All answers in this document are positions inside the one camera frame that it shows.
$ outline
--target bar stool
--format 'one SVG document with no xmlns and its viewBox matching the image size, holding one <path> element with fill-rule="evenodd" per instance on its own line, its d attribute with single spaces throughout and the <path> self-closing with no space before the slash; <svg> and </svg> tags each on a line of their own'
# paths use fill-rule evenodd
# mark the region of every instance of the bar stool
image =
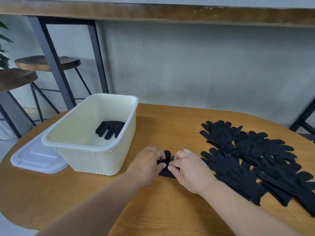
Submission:
<svg viewBox="0 0 315 236">
<path fill-rule="evenodd" d="M 18 138 L 21 138 L 36 124 L 14 98 L 10 90 L 33 83 L 37 78 L 35 71 L 18 68 L 0 70 L 0 112 L 4 117 L 0 121 L 6 121 Z"/>
<path fill-rule="evenodd" d="M 81 65 L 80 59 L 71 58 L 68 56 L 60 56 L 59 60 L 60 60 L 61 67 L 63 68 L 63 70 L 73 69 L 73 68 L 75 69 L 79 78 L 81 79 L 81 82 L 83 83 L 84 87 L 88 91 L 89 95 L 92 95 L 88 86 L 86 85 L 84 79 L 82 78 L 79 70 L 77 69 L 77 67 L 79 65 Z M 25 57 L 25 58 L 21 58 L 21 59 L 16 59 L 16 60 L 14 60 L 14 63 L 16 64 L 16 66 L 19 69 L 51 72 L 50 67 L 49 67 L 47 60 L 46 60 L 44 55 L 35 55 L 35 56 L 29 56 L 29 57 Z M 40 117 L 41 121 L 43 122 L 46 119 L 44 119 L 42 116 L 42 112 L 41 112 L 41 109 L 39 107 L 36 91 L 38 91 L 38 93 L 46 100 L 48 98 L 43 94 L 42 91 L 60 92 L 60 90 L 39 88 L 34 82 L 30 83 L 30 86 L 31 86 L 31 90 L 33 93 L 33 97 L 34 97 L 34 101 L 36 104 L 36 108 L 37 108 L 39 117 Z M 53 110 L 56 113 L 59 113 L 57 108 L 49 100 L 47 101 L 47 103 L 53 108 Z"/>
</svg>

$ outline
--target wooden table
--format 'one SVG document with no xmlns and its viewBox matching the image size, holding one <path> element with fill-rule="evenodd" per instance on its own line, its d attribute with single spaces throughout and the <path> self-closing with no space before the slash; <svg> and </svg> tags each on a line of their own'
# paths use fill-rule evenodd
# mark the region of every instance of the wooden table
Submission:
<svg viewBox="0 0 315 236">
<path fill-rule="evenodd" d="M 13 167 L 11 155 L 40 132 L 60 119 L 54 116 L 23 136 L 0 164 L 0 211 L 15 224 L 41 230 L 66 211 L 106 186 L 116 176 L 75 172 L 67 167 L 55 174 L 43 174 Z M 201 123 L 230 121 L 243 125 L 244 131 L 266 132 L 271 139 L 283 139 L 295 148 L 302 169 L 315 175 L 315 144 L 276 123 L 247 114 L 198 108 L 139 104 L 137 128 L 122 174 L 135 154 L 148 145 L 156 145 L 174 154 L 184 148 L 200 155 L 211 145 L 199 134 Z M 292 200 L 281 206 L 269 193 L 262 207 L 305 234 L 315 232 L 312 218 L 300 204 Z M 225 222 L 200 196 L 188 192 L 176 179 L 158 176 L 141 189 L 127 205 L 110 235 L 233 235 Z"/>
</svg>

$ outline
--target left hand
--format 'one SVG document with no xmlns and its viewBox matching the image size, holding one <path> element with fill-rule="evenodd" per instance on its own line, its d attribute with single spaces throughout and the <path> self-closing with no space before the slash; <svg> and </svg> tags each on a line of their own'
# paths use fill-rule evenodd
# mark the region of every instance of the left hand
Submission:
<svg viewBox="0 0 315 236">
<path fill-rule="evenodd" d="M 130 163 L 126 174 L 132 176 L 137 181 L 140 188 L 144 187 L 150 184 L 160 171 L 165 168 L 165 163 L 157 164 L 157 160 L 164 159 L 164 151 L 156 146 L 146 147 L 141 150 Z"/>
</svg>

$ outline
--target right hand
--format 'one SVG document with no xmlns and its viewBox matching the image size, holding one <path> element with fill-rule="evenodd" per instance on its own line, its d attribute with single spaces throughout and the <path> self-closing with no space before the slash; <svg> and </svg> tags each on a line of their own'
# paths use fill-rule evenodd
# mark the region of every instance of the right hand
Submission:
<svg viewBox="0 0 315 236">
<path fill-rule="evenodd" d="M 176 153 L 174 160 L 169 163 L 168 170 L 182 186 L 199 195 L 217 181 L 202 159 L 188 149 Z"/>
</svg>

